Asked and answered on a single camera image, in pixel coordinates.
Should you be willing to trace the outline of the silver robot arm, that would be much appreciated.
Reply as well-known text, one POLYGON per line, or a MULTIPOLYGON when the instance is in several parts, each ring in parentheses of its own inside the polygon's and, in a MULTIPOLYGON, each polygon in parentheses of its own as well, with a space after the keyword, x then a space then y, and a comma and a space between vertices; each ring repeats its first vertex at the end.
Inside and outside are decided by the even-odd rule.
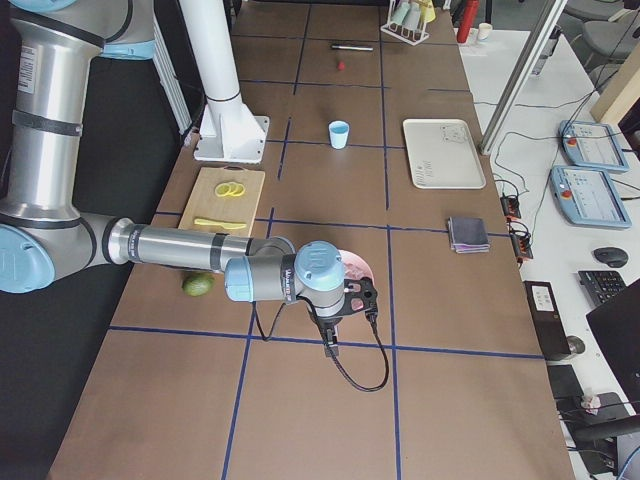
POLYGON ((377 317, 370 278, 350 280, 339 251, 314 241, 156 228, 82 213, 72 203, 89 68, 98 56, 149 59, 150 1, 14 1, 22 39, 8 190, 1 201, 1 288, 23 294, 101 264, 150 263, 220 273, 229 298, 304 302, 333 325, 377 317))

